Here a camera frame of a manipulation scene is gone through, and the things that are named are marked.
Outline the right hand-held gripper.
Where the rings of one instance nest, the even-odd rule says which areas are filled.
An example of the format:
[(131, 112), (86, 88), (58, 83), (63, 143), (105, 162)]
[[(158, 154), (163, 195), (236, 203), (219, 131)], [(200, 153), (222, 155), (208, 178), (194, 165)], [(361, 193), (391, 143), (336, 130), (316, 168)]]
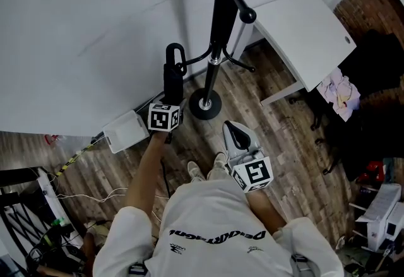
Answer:
[(230, 121), (223, 123), (222, 130), (229, 174), (242, 191), (256, 191), (272, 182), (270, 158), (259, 148), (256, 133), (241, 123)]

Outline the clear plastic bottle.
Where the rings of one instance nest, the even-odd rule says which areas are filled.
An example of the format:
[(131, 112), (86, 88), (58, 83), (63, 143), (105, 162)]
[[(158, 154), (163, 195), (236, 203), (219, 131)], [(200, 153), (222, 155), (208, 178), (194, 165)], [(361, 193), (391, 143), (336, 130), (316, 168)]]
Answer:
[(68, 137), (57, 134), (45, 134), (44, 139), (48, 146), (62, 146), (67, 144)]

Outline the yellow black striped tape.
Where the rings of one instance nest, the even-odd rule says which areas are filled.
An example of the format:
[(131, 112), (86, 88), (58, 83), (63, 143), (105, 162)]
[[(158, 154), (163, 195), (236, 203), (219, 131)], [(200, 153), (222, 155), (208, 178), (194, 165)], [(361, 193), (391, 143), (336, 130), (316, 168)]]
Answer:
[(84, 154), (84, 152), (86, 152), (87, 150), (89, 150), (94, 144), (96, 143), (96, 141), (93, 141), (92, 143), (90, 143), (88, 146), (84, 147), (83, 149), (77, 151), (60, 169), (58, 172), (56, 172), (56, 177), (61, 176), (70, 165), (72, 165), (75, 161), (77, 161), (77, 159)]

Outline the black metal shelf frame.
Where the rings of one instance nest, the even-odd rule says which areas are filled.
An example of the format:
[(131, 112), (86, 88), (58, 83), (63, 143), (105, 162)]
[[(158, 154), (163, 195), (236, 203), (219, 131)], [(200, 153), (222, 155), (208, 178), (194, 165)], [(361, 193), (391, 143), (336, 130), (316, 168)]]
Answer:
[(63, 204), (71, 223), (61, 226), (56, 220), (37, 169), (0, 170), (0, 244), (24, 273), (33, 275), (38, 266), (80, 273), (86, 262), (81, 233)]

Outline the white printed cloth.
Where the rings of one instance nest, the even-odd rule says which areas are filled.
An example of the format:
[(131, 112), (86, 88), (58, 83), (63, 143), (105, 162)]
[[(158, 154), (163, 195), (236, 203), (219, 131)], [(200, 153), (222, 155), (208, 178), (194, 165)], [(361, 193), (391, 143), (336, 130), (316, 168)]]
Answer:
[(339, 68), (327, 75), (316, 89), (344, 122), (349, 120), (354, 110), (359, 109), (360, 93)]

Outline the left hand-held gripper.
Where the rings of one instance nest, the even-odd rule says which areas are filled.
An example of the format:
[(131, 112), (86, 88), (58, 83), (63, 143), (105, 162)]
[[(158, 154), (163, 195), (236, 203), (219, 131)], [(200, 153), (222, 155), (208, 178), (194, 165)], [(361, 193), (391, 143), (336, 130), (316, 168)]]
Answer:
[(186, 99), (183, 98), (179, 105), (170, 105), (163, 102), (163, 97), (157, 97), (149, 104), (148, 130), (170, 133), (182, 124), (183, 110)]

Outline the white power strip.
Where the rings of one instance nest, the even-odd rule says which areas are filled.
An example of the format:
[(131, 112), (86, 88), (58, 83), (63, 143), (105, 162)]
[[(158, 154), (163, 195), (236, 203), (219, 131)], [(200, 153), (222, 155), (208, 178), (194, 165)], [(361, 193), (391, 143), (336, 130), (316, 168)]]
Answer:
[(60, 223), (61, 226), (65, 226), (71, 223), (67, 213), (62, 206), (62, 203), (56, 196), (56, 186), (54, 185), (56, 181), (56, 177), (48, 173), (44, 168), (39, 167), (37, 169), (38, 177), (37, 182), (41, 188), (42, 194), (47, 201), (47, 204), (50, 207), (53, 215), (56, 220)]

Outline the person's left shoe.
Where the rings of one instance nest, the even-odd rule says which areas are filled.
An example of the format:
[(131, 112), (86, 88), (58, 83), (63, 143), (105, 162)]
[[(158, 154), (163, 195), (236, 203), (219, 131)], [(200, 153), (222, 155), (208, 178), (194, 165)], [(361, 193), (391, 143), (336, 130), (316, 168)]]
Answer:
[(200, 167), (194, 161), (190, 161), (187, 163), (187, 171), (189, 173), (189, 176), (191, 177), (191, 182), (202, 182), (206, 180)]

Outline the person's white printed shirt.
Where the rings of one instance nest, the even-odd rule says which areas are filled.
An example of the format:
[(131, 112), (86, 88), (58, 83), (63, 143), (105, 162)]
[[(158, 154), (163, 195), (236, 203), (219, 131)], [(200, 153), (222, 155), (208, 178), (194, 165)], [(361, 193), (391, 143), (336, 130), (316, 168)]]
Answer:
[(122, 208), (95, 258), (93, 277), (294, 277), (294, 254), (318, 277), (343, 277), (328, 241), (306, 217), (269, 233), (233, 179), (180, 186), (152, 240), (148, 215)]

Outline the person's right forearm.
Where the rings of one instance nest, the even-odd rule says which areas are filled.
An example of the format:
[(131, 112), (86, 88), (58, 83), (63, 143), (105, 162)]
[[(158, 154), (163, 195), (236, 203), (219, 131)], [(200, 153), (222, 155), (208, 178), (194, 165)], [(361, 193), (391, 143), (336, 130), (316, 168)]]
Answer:
[(272, 205), (264, 191), (248, 192), (246, 197), (251, 211), (271, 235), (286, 225), (286, 221)]

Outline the person's right shoe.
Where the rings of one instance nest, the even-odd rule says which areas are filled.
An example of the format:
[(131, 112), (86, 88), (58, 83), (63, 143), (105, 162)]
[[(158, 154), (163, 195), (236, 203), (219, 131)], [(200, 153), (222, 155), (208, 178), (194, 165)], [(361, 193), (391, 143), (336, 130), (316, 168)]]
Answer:
[(207, 180), (221, 180), (228, 176), (226, 165), (226, 155), (222, 152), (218, 153), (214, 159), (213, 167), (206, 176)]

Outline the black metal coat rack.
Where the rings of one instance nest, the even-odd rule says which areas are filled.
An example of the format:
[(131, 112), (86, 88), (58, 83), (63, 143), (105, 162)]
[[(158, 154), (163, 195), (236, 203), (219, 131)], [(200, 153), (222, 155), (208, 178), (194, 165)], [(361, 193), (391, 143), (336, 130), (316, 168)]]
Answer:
[(227, 44), (237, 16), (247, 25), (252, 25), (257, 18), (255, 10), (250, 8), (245, 0), (215, 0), (209, 47), (206, 52), (194, 59), (186, 60), (183, 47), (178, 47), (181, 52), (182, 62), (177, 64), (176, 67), (179, 68), (182, 74), (186, 74), (188, 65), (208, 58), (205, 86), (197, 89), (189, 99), (189, 108), (192, 115), (200, 120), (206, 121), (215, 118), (222, 108), (221, 98), (213, 87), (223, 57), (232, 64), (251, 73), (256, 71), (256, 68), (240, 62), (238, 58), (234, 58), (227, 51)]

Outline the person's left forearm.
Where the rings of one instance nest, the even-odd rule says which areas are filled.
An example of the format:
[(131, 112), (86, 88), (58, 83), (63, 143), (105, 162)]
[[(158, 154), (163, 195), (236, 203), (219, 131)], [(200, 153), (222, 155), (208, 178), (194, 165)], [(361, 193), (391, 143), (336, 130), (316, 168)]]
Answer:
[(151, 216), (153, 210), (160, 161), (167, 136), (168, 133), (163, 131), (153, 134), (126, 191), (125, 206), (140, 209), (148, 216)]

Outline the white air purifier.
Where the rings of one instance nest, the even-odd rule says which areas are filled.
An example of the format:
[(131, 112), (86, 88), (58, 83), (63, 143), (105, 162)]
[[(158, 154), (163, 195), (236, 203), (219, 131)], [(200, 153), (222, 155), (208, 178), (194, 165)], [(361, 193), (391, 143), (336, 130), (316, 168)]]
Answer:
[(126, 150), (149, 137), (143, 119), (133, 110), (105, 125), (103, 132), (113, 154)]

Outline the red box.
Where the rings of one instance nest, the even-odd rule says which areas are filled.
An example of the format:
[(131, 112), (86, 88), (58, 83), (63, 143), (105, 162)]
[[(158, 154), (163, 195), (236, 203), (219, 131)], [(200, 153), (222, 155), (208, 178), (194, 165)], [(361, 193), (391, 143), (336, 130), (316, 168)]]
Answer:
[(382, 161), (370, 161), (366, 169), (371, 180), (375, 182), (384, 182), (385, 172)]

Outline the person's shoe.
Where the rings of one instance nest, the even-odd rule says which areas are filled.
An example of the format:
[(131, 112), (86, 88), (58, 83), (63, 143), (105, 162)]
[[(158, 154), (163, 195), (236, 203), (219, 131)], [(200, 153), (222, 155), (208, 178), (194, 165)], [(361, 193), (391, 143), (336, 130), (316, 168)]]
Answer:
[(189, 176), (191, 177), (191, 182), (202, 182), (206, 180), (200, 167), (194, 161), (190, 161), (187, 163), (187, 171), (189, 173)]
[(226, 165), (226, 155), (222, 152), (218, 153), (214, 159), (213, 167), (206, 176), (207, 180), (221, 180), (228, 176)]

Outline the white table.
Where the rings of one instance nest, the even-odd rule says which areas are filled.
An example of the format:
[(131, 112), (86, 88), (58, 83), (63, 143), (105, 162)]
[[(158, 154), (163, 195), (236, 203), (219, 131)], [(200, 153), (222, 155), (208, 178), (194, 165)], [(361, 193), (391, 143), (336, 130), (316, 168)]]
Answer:
[(240, 58), (257, 30), (295, 78), (295, 83), (262, 100), (263, 106), (301, 89), (312, 91), (356, 48), (323, 0), (275, 0), (255, 12), (256, 21), (242, 23), (237, 33), (233, 58)]

